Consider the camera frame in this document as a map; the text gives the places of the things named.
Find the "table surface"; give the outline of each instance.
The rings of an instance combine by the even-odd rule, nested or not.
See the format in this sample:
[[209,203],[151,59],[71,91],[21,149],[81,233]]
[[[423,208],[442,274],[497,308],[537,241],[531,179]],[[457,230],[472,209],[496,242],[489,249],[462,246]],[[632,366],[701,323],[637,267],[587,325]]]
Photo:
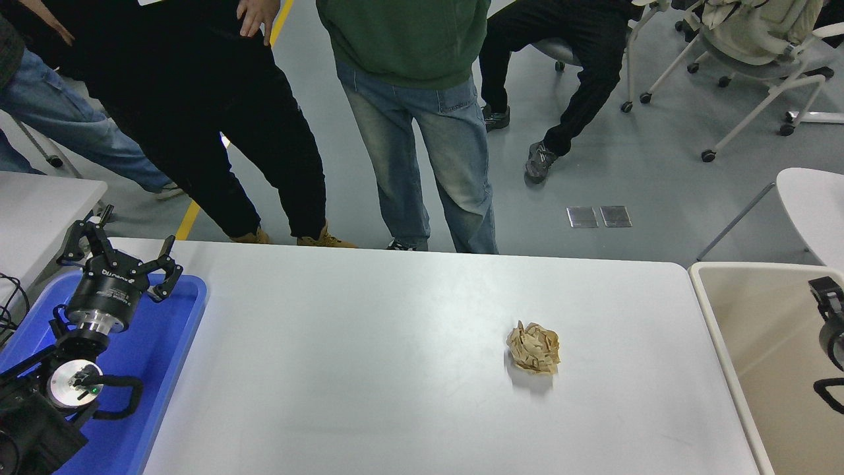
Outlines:
[[[106,184],[0,172],[0,272],[26,289],[59,251],[70,224],[94,208]],[[14,287],[0,281],[0,302]]]
[[812,254],[824,265],[844,270],[844,175],[787,168],[776,175],[776,190]]
[[[112,243],[144,260],[161,245]],[[146,475],[758,473],[677,265],[201,242],[172,254],[208,304]],[[556,376],[511,364],[519,319],[560,334]]]

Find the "trash bin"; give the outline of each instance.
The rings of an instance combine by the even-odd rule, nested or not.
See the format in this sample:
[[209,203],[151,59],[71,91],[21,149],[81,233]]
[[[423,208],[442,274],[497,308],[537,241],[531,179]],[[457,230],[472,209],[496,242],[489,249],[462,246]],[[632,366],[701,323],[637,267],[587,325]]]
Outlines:
[[812,387],[842,374],[818,343],[824,321],[808,284],[830,276],[844,286],[844,275],[744,262],[700,262],[689,273],[760,473],[844,473],[844,415]]

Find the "brown paper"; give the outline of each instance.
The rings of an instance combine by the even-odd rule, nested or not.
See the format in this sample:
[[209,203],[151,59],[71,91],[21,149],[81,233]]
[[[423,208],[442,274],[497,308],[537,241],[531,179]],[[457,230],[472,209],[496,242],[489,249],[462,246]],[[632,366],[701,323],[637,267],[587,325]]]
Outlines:
[[560,339],[551,330],[531,323],[527,328],[519,326],[507,337],[507,346],[513,362],[531,373],[554,374],[560,362]]

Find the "cable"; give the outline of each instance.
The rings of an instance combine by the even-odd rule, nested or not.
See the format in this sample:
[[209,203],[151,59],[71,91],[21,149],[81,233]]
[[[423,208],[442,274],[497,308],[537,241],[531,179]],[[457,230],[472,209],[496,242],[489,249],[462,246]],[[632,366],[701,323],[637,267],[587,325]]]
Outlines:
[[3,304],[0,304],[0,347],[6,344],[9,338],[12,337],[14,332],[18,329],[18,324],[12,321],[12,312],[9,310],[9,307],[12,305],[12,301],[14,298],[20,293],[20,295],[24,298],[24,304],[26,305],[26,311],[24,314],[28,314],[30,312],[30,298],[26,295],[26,291],[20,285],[20,279],[17,277],[7,276],[0,272],[0,279],[9,281],[14,286],[12,293],[9,294],[8,299]]

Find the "black pants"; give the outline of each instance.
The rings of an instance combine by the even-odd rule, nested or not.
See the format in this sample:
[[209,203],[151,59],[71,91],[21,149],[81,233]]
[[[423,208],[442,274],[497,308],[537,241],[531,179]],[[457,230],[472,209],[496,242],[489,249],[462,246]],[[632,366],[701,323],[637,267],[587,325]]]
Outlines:
[[481,97],[493,111],[503,112],[510,53],[546,38],[568,42],[583,66],[577,75],[580,87],[560,116],[560,125],[544,137],[549,150],[565,155],[571,139],[595,118],[620,81],[628,14],[617,0],[516,0],[487,25],[480,52]]
[[[821,26],[833,25],[844,21],[844,0],[830,0],[823,9],[820,10],[818,21],[814,23],[815,28]],[[824,38],[824,41],[830,46],[837,48],[844,41],[844,35],[830,36]]]
[[291,235],[318,238],[325,224],[322,159],[287,78],[265,49],[262,67],[251,63],[246,82],[217,85],[209,76],[201,101],[182,88],[154,95],[122,90],[101,100],[120,129],[228,236],[255,232],[261,218],[231,172],[220,132],[279,191]]

